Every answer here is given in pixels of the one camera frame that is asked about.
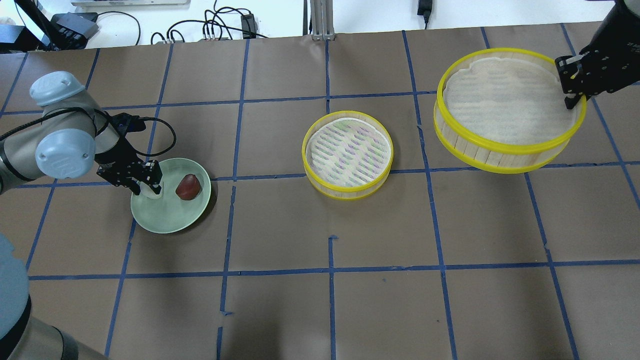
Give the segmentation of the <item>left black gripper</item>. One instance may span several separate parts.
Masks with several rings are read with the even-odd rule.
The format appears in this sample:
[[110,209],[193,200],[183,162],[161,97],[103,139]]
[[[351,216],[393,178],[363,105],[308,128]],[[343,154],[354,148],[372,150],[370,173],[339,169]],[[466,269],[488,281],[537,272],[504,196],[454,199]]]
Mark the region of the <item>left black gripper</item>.
[[163,172],[156,160],[144,161],[131,145],[114,145],[96,154],[96,174],[115,187],[125,187],[132,194],[141,194],[140,183],[153,194],[162,194]]

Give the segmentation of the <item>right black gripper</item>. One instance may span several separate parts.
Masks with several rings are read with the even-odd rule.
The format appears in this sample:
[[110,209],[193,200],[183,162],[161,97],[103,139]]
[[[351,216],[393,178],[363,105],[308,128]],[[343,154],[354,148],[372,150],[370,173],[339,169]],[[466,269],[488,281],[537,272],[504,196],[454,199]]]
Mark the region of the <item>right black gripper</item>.
[[616,0],[594,36],[577,55],[555,59],[567,110],[579,97],[612,94],[635,84],[640,68],[640,3]]

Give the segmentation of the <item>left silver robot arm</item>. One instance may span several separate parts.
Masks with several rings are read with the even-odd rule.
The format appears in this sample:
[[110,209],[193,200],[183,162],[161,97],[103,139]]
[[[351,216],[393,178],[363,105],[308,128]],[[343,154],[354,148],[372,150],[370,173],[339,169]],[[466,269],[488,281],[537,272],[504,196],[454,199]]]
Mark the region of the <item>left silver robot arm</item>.
[[97,175],[115,187],[135,196],[162,195],[159,162],[126,138],[144,131],[149,117],[108,114],[68,71],[41,76],[29,94],[43,114],[1,136],[2,193],[45,176],[77,179],[98,165]]

